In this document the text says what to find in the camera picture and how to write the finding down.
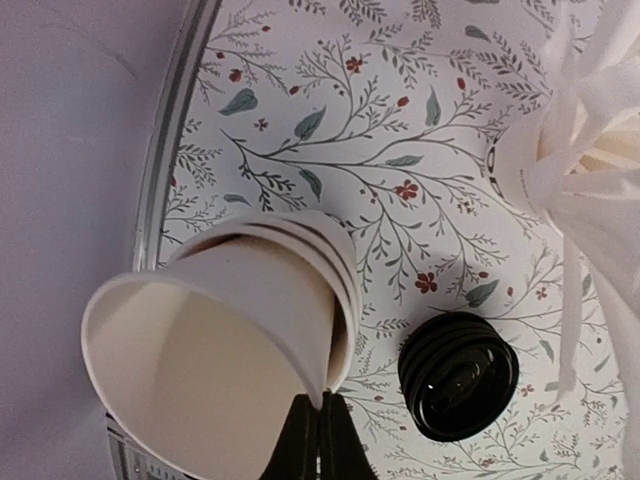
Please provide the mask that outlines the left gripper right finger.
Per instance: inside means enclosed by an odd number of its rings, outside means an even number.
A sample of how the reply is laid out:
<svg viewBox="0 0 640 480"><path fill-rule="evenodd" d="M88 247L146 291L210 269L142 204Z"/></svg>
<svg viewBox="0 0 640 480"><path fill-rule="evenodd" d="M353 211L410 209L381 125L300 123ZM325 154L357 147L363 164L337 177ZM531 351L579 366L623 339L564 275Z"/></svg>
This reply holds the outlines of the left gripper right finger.
<svg viewBox="0 0 640 480"><path fill-rule="evenodd" d="M376 480L346 401L325 392L319 417L319 459L322 480Z"/></svg>

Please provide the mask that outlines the white paper coffee cup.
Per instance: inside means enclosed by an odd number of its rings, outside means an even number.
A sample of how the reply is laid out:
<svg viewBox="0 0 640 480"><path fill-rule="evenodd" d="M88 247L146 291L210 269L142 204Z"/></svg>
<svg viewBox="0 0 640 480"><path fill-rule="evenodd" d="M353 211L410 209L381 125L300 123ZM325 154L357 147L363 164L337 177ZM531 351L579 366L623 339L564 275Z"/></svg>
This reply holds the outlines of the white paper coffee cup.
<svg viewBox="0 0 640 480"><path fill-rule="evenodd" d="M322 403L335 296L299 255L241 237L105 283L81 343L107 410L201 479L256 479L293 398Z"/></svg>

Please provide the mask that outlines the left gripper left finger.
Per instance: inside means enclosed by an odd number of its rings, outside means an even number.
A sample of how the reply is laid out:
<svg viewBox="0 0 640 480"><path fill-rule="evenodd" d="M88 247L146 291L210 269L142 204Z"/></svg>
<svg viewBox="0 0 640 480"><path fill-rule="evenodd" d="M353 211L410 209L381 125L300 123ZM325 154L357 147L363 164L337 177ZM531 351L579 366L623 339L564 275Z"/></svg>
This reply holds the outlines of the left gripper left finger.
<svg viewBox="0 0 640 480"><path fill-rule="evenodd" d="M260 480L317 478L320 412L307 395L296 395Z"/></svg>

